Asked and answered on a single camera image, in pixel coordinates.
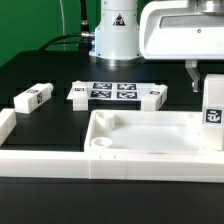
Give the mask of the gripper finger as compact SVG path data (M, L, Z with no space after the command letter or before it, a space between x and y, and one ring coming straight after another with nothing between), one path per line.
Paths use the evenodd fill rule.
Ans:
M201 84L200 84L201 75L197 69L197 66L198 66L197 60L185 61L185 68L192 79L192 89L194 92L199 92L201 90Z

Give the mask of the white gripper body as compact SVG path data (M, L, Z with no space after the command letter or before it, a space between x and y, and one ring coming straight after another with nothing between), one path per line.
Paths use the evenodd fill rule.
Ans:
M140 18L145 59L224 59L224 0L154 0Z

